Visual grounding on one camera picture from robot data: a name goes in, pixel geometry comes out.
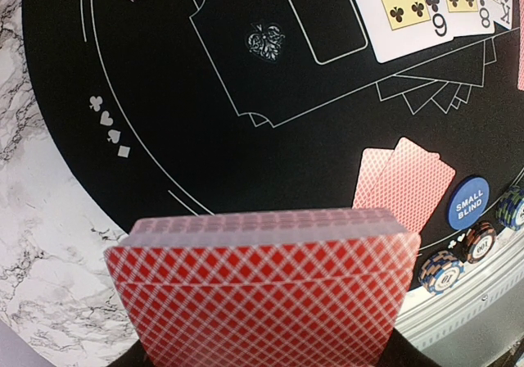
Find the black poker chip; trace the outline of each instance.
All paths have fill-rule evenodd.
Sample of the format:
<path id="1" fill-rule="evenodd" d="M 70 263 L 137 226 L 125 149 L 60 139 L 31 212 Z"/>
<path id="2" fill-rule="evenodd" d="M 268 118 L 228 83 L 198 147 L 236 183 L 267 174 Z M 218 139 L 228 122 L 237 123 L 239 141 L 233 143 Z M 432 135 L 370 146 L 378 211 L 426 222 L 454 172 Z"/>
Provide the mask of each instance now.
<path id="1" fill-rule="evenodd" d="M 495 217 L 505 227 L 520 230 L 524 227 L 524 189 L 511 186 L 500 198 Z"/>
<path id="2" fill-rule="evenodd" d="M 463 240 L 458 258 L 462 262 L 478 263 L 490 253 L 496 239 L 497 231 L 488 221 L 478 222 L 472 226 Z"/>

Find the poker table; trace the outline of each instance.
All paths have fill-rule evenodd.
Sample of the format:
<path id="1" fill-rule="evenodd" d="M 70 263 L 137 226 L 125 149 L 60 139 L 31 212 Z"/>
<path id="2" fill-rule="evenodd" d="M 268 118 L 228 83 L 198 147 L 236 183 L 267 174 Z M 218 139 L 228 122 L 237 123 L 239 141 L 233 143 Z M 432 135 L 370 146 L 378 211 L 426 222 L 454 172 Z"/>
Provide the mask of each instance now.
<path id="1" fill-rule="evenodd" d="M 369 44 L 333 56 L 351 30 L 367 42 L 365 24 L 312 52 L 288 0 L 23 0 L 23 22 L 53 139 L 125 231 L 152 216 L 351 206 L 363 150 L 406 137 L 456 170 L 419 270 L 459 234 L 446 220 L 456 186 L 488 181 L 482 219 L 500 231 L 496 202 L 524 176 L 517 9 L 513 29 L 386 63 Z M 267 35 L 278 46 L 254 50 Z"/>

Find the card outline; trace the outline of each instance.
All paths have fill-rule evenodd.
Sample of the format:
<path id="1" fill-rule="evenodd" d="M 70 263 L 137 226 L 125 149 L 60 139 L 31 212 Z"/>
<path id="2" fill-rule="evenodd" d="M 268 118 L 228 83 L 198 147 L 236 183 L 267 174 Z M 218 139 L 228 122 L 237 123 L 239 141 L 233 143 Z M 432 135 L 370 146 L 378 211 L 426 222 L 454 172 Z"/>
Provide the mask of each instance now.
<path id="1" fill-rule="evenodd" d="M 293 13 L 295 14 L 296 21 L 298 22 L 298 24 L 300 26 L 300 29 L 302 30 L 302 34 L 304 35 L 305 41 L 308 43 L 309 50 L 311 51 L 311 54 L 313 55 L 314 61 L 317 64 L 319 64 L 320 66 L 325 66 L 326 64 L 329 64 L 330 62 L 333 62 L 333 61 L 336 61 L 336 60 L 340 60 L 343 57 L 350 56 L 351 54 L 354 54 L 354 53 L 357 53 L 357 52 L 361 52 L 361 51 L 363 51 L 365 48 L 367 48 L 369 46 L 368 36 L 366 35 L 366 33 L 364 31 L 364 27 L 362 25 L 362 21 L 360 20 L 359 13 L 357 12 L 357 10 L 355 8 L 355 4 L 353 3 L 353 0 L 350 0 L 350 4 L 351 4 L 351 7 L 353 8 L 353 12 L 355 13 L 355 17 L 356 17 L 357 21 L 359 22 L 360 32 L 364 36 L 365 45 L 363 47 L 355 49 L 355 50 L 353 50 L 351 52 L 348 52 L 348 53 L 345 53 L 345 54 L 341 54 L 340 56 L 332 58 L 331 60 L 320 61 L 317 58 L 316 53 L 314 52 L 313 45 L 311 44 L 311 41 L 309 40 L 309 36 L 308 36 L 307 32 L 305 31 L 304 25 L 302 25 L 302 20 L 298 16 L 298 12 L 296 11 L 295 6 L 293 5 L 293 1 L 292 0 L 287 0 L 287 1 L 289 2 L 289 5 L 291 6 L 291 9 L 293 10 Z"/>

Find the marble countertop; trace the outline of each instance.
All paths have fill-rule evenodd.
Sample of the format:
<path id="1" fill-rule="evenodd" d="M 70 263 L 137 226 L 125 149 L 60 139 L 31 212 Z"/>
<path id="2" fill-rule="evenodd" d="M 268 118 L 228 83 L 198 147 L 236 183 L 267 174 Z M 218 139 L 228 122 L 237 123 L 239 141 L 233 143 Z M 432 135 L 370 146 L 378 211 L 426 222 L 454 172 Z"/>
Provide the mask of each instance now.
<path id="1" fill-rule="evenodd" d="M 0 320 L 55 365 L 106 366 L 137 340 L 102 257 L 124 232 L 52 141 L 21 16 L 0 0 Z"/>

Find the black sleeve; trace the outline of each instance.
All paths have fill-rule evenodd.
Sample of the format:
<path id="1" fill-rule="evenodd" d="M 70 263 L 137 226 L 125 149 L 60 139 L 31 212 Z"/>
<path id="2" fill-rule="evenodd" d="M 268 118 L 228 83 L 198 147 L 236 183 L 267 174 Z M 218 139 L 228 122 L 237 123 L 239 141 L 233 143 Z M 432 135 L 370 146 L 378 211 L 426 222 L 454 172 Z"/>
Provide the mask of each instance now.
<path id="1" fill-rule="evenodd" d="M 424 356 L 417 348 L 396 329 L 387 343 L 386 349 L 377 367 L 440 367 L 433 360 Z"/>

